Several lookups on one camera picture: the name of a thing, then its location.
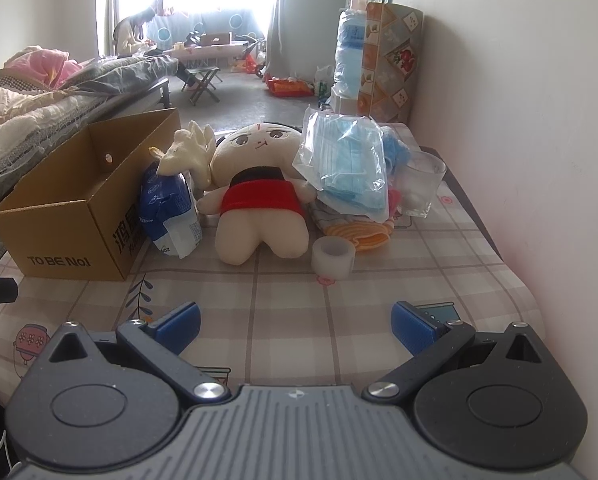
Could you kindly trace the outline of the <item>brown cardboard box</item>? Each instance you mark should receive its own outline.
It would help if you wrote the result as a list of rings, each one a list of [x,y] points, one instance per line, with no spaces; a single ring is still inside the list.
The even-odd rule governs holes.
[[[145,232],[139,220],[151,148],[181,125],[174,108],[94,122],[31,169],[0,203],[0,240],[27,278],[123,281]]]

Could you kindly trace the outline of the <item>bag of blue masks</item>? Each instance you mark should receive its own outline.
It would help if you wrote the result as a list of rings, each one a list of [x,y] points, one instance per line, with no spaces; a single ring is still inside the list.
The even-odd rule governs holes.
[[[293,168],[339,214],[388,219],[383,133],[372,119],[308,108]]]

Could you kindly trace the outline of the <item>seated person at window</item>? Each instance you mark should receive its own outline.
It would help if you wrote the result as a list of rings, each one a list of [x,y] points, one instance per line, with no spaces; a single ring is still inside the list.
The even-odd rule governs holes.
[[[120,21],[113,32],[115,54],[130,56],[139,50],[150,47],[153,41],[144,37],[144,25],[155,17],[153,8],[147,8],[138,14],[129,16]]]

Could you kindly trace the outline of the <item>folding stool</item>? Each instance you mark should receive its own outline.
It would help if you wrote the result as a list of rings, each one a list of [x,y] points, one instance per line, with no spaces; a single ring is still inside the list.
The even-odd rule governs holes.
[[[197,105],[203,94],[207,94],[213,102],[220,102],[220,98],[215,94],[213,83],[219,73],[218,66],[200,66],[185,70],[183,89],[189,92],[188,101],[193,106]]]

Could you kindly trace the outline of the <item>plush doll red shirt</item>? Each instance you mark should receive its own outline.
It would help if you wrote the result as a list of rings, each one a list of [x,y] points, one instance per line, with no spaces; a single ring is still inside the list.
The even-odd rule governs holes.
[[[198,211],[216,216],[214,248],[231,266],[245,263],[264,244],[275,256],[297,259],[309,248],[305,206],[316,190],[293,168],[297,130],[257,122],[210,145],[210,188]]]

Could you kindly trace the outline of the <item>plaid patterned tablecloth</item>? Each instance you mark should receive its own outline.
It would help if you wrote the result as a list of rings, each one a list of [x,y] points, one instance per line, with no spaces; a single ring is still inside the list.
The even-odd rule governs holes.
[[[55,330],[74,321],[90,333],[138,318],[154,322],[195,302],[197,337],[181,353],[199,367],[229,370],[229,384],[354,385],[363,388],[405,362],[392,334],[392,306],[453,302],[482,332],[526,322],[542,333],[529,288],[494,252],[465,209],[441,185],[424,219],[401,217],[389,242],[354,258],[350,275],[325,281],[311,266],[320,230],[305,214],[310,241],[297,259],[260,245],[240,266],[214,248],[218,218],[201,214],[203,239],[186,258],[166,256],[145,235],[123,281],[27,278],[10,254],[0,277],[18,297],[0,304],[0,404],[7,404]]]

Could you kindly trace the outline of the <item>bed with quilts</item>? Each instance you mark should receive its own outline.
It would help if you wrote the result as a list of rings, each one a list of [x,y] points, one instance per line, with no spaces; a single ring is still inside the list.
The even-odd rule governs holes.
[[[0,87],[0,201],[15,183],[81,128],[170,106],[177,61],[165,54],[95,58],[58,89]]]

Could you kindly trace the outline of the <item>blue white fluffy towel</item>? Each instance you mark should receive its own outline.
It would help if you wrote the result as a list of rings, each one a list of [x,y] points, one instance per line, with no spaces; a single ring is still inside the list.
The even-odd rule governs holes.
[[[381,140],[383,140],[387,176],[391,179],[410,161],[411,150],[390,127],[381,127]]]

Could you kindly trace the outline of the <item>blue wet wipes pack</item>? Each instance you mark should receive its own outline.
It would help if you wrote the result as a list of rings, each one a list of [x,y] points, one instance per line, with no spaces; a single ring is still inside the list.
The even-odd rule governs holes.
[[[186,258],[203,239],[188,171],[159,176],[157,162],[144,172],[139,219],[146,235],[162,254]]]

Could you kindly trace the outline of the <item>floral patterned folded mattress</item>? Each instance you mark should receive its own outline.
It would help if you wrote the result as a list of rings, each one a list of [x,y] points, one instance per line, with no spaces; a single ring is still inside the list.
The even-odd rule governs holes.
[[[366,6],[357,113],[406,124],[417,88],[424,13],[396,3]]]

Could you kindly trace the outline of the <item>orange striped towel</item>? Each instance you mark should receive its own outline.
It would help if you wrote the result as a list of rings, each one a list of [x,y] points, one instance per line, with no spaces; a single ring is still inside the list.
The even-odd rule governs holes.
[[[357,252],[368,252],[386,245],[395,229],[395,218],[378,223],[363,216],[350,216],[319,205],[309,208],[311,217],[325,236],[341,237]]]

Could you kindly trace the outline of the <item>low table with items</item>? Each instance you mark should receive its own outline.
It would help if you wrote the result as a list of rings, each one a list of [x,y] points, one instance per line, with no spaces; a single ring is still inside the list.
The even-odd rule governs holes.
[[[235,58],[243,56],[249,46],[248,40],[249,37],[236,40],[230,32],[203,34],[199,37],[197,44],[190,46],[176,44],[173,48],[165,51],[165,54],[185,64],[199,64],[212,60],[229,63]]]

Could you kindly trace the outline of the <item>cream glove yellow cuff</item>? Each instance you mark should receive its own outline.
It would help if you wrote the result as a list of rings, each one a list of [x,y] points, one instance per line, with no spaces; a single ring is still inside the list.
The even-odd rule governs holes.
[[[173,133],[173,141],[163,152],[150,146],[149,154],[157,160],[157,174],[173,177],[187,171],[193,180],[194,188],[206,191],[211,187],[210,163],[217,148],[213,129],[206,125],[201,128],[191,120],[186,128]]]

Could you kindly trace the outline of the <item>clear drinking glass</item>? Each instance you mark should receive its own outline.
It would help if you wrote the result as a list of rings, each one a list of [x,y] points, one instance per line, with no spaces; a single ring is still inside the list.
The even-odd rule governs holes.
[[[412,152],[395,171],[395,188],[401,194],[403,214],[426,218],[446,172],[447,165],[436,155]]]

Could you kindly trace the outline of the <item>white tape roll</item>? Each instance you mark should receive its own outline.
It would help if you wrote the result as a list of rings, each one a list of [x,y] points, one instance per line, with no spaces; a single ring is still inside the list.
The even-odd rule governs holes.
[[[354,265],[354,245],[339,236],[322,236],[312,245],[311,266],[320,278],[338,281],[347,278]]]

